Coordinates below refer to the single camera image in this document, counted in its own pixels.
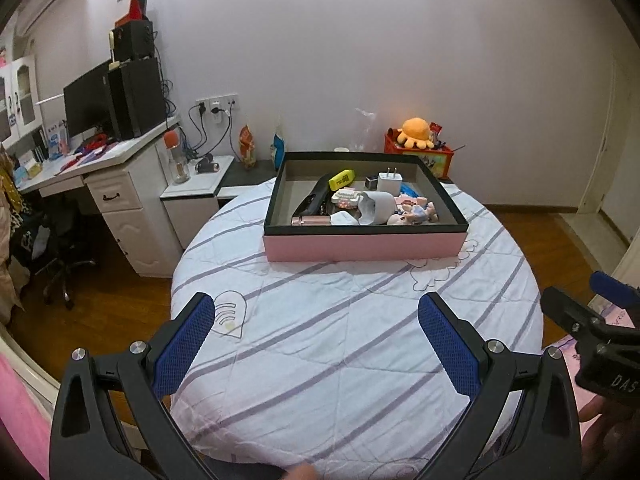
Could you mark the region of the person right hand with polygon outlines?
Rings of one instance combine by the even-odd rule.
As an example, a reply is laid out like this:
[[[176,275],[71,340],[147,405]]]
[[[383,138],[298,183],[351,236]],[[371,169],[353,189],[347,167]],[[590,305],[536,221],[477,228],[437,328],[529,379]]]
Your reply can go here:
[[[578,413],[592,422],[582,436],[583,479],[639,478],[639,410],[595,396]]]

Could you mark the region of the person left hand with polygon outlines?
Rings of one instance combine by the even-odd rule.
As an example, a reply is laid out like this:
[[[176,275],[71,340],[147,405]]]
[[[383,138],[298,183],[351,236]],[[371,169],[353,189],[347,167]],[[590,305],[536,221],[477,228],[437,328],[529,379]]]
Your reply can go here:
[[[302,463],[289,470],[282,480],[317,480],[318,474],[311,464]]]

